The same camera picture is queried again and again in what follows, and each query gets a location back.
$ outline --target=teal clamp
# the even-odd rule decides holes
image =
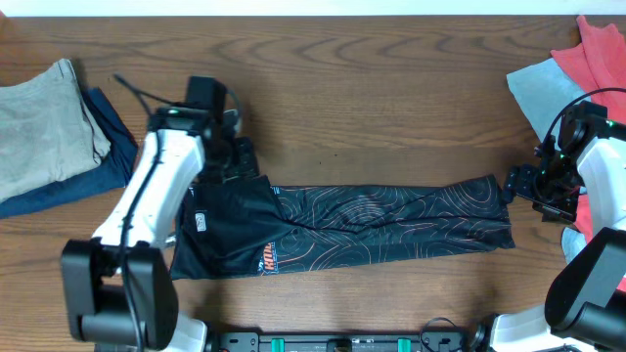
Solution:
[[[282,338],[272,338],[272,352],[285,352],[285,341]]]
[[[398,338],[398,352],[411,352],[411,340],[408,338]]]

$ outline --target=wooden table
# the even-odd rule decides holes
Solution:
[[[624,18],[591,18],[591,23]],[[443,186],[534,162],[506,74],[580,40],[574,17],[3,19],[0,84],[77,59],[139,142],[146,117],[112,80],[182,99],[214,75],[247,105],[277,185]],[[0,350],[89,351],[70,339],[59,256],[121,190],[0,221]],[[516,249],[226,281],[178,281],[182,309],[264,331],[418,330],[540,304],[564,267],[560,227],[510,206]]]

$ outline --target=gray folded cloth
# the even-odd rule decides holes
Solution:
[[[69,60],[0,88],[0,201],[94,169],[110,148]]]
[[[587,241],[585,241],[585,235],[570,228],[563,230],[563,235],[560,238],[560,246],[563,248],[563,254],[565,254],[567,264],[574,260],[576,255],[578,255],[586,245]]]
[[[507,81],[509,90],[542,141],[557,114],[571,101],[585,94],[555,59],[509,73]],[[560,124],[557,124],[552,131],[557,140],[559,127]]]

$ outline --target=red cloth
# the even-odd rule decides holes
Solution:
[[[626,42],[615,24],[604,28],[591,26],[584,16],[576,21],[582,43],[571,49],[551,52],[560,68],[585,92],[606,87],[626,87]],[[626,96],[621,92],[606,92],[593,95],[592,102],[608,108],[608,118],[626,123]],[[576,218],[578,231],[587,242],[593,237],[593,223],[589,198],[578,200]],[[626,279],[618,287],[626,291]]]

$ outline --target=blue folded cloth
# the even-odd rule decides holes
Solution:
[[[0,203],[0,219],[28,214],[125,187],[132,176],[137,144],[99,88],[83,92],[94,119],[111,142],[111,151],[95,169],[53,182]]]

